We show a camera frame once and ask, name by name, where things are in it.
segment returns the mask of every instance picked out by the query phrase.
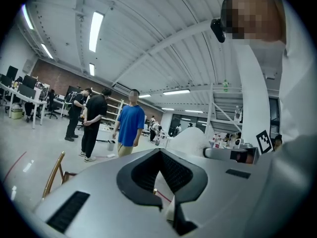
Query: trash bin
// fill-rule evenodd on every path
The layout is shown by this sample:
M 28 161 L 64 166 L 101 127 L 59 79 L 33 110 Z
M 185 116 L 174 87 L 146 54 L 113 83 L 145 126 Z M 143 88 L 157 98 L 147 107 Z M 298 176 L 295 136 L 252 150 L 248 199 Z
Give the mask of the trash bin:
M 113 151 L 114 149 L 114 144 L 115 144 L 115 141 L 113 140 L 108 140 L 108 151 Z

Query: desk leg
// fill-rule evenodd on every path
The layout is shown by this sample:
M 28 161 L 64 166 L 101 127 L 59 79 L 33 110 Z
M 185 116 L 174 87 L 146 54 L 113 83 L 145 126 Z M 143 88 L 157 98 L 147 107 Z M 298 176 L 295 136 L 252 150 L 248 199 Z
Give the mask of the desk leg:
M 65 103 L 63 103 L 63 107 L 61 108 L 60 118 L 63 118 L 64 106 L 65 106 Z
M 35 119 L 36 119 L 36 109 L 38 108 L 37 104 L 34 104 L 34 113 L 33 113 L 33 129 L 35 129 Z
M 45 108 L 46 108 L 46 104 L 43 104 L 42 113 L 41 113 L 41 122 L 40 122 L 40 125 L 42 125 L 42 123 L 43 123 L 43 117 L 44 117 Z
M 11 94 L 11 101 L 10 101 L 10 109 L 9 109 L 9 118 L 11 118 L 12 115 L 12 105 L 13 105 L 13 97 L 14 97 L 14 93 Z

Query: red line on floor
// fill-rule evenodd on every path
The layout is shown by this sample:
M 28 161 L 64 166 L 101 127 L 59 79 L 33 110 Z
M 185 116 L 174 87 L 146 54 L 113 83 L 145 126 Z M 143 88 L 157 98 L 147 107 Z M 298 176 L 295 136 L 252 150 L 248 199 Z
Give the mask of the red line on floor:
M 18 161 L 24 156 L 24 154 L 26 154 L 26 152 L 23 153 L 23 154 L 20 156 L 20 158 L 18 158 L 18 159 L 16 160 L 16 162 L 14 162 L 14 164 L 12 165 L 12 167 L 9 169 L 8 173 L 6 173 L 6 175 L 5 175 L 5 177 L 4 177 L 2 183 L 5 182 L 6 178 L 8 177 L 9 173 L 11 172 L 11 170 L 12 170 L 12 169 L 14 168 L 14 166 L 18 163 Z
M 162 197 L 164 197 L 168 202 L 170 202 L 170 203 L 172 202 L 166 196 L 164 196 L 162 193 L 160 193 L 159 191 L 157 191 L 157 193 L 160 194 Z

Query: man in blue t-shirt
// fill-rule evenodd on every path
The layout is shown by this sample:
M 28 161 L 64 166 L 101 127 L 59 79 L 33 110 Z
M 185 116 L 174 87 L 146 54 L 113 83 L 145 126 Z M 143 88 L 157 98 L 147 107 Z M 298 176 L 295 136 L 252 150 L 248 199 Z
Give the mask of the man in blue t-shirt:
M 130 91 L 130 104 L 122 109 L 118 121 L 115 123 L 112 138 L 115 139 L 120 126 L 118 139 L 119 157 L 132 153 L 133 147 L 138 146 L 139 139 L 144 129 L 145 114 L 143 109 L 138 105 L 140 92 L 136 89 Z

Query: blue t-shirt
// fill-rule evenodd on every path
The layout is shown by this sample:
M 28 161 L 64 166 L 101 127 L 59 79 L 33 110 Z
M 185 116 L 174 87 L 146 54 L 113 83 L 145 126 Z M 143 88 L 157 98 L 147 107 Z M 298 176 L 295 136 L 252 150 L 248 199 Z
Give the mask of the blue t-shirt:
M 119 115 L 120 132 L 118 142 L 123 146 L 133 146 L 138 129 L 144 128 L 145 114 L 143 109 L 136 105 L 125 106 Z

